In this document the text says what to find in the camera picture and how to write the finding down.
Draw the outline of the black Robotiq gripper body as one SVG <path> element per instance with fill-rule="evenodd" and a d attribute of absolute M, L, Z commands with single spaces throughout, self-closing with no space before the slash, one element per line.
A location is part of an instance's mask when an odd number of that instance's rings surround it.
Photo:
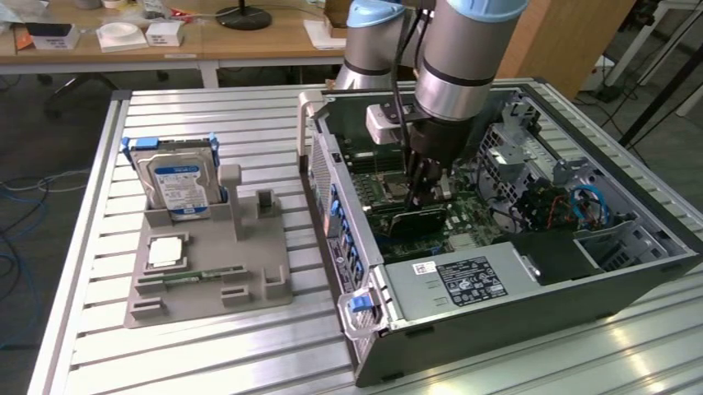
<path fill-rule="evenodd" d="M 465 147 L 472 124 L 472 118 L 456 122 L 429 118 L 413 123 L 409 128 L 412 154 L 440 165 L 452 165 Z"/>

